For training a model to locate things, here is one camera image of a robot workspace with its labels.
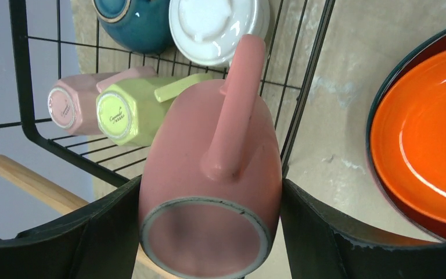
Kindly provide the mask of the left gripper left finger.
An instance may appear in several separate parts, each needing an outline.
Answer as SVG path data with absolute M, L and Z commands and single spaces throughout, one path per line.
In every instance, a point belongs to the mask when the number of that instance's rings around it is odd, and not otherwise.
M 131 278 L 139 177 L 67 215 L 0 239 L 0 278 Z

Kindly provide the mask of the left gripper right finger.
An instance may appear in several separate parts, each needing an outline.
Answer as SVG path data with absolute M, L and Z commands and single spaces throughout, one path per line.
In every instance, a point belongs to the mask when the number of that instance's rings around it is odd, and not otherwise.
M 373 227 L 288 179 L 280 217 L 293 278 L 446 278 L 446 242 Z

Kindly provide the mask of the salmon pink mug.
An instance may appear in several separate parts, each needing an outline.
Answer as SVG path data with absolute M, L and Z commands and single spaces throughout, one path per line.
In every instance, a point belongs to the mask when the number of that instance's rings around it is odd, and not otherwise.
M 241 278 L 270 254 L 282 196 L 280 151 L 259 96 L 265 42 L 244 35 L 229 73 L 177 96 L 150 147 L 140 242 L 181 278 Z

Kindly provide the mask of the green faceted mug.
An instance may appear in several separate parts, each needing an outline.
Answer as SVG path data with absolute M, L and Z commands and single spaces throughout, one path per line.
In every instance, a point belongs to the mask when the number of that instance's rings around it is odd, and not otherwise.
M 126 78 L 103 89 L 96 99 L 100 131 L 116 145 L 150 146 L 174 99 L 210 73 L 186 77 Z

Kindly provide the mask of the light pink faceted mug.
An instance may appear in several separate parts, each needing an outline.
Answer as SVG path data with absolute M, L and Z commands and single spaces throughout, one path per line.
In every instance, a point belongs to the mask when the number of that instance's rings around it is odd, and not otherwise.
M 100 135 L 96 98 L 108 86 L 126 78 L 154 77 L 150 66 L 132 67 L 121 72 L 88 73 L 59 79 L 48 95 L 52 121 L 70 135 Z

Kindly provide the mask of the dark blue bowl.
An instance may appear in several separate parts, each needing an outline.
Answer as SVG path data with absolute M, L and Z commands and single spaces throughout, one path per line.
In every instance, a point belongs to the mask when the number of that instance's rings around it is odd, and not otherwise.
M 93 0 L 105 32 L 119 45 L 140 54 L 161 54 L 173 46 L 169 1 Z

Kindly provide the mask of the white handled cup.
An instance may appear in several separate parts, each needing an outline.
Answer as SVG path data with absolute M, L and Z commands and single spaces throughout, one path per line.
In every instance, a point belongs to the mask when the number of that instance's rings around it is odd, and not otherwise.
M 229 67 L 241 37 L 265 38 L 271 17 L 267 0 L 176 0 L 168 12 L 180 53 L 207 67 Z

